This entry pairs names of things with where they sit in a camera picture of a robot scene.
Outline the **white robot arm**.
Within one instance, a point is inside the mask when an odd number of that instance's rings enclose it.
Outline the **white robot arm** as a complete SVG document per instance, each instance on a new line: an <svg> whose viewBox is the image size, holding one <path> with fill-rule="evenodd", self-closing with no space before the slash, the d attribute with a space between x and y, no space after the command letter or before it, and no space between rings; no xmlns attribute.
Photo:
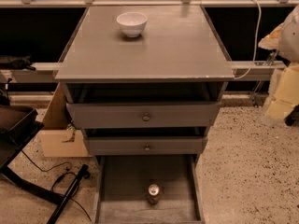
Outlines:
<svg viewBox="0 0 299 224"><path fill-rule="evenodd" d="M273 73L265 109L268 118L283 120L299 106L299 6L262 38L258 47L277 51L278 56L289 63Z"/></svg>

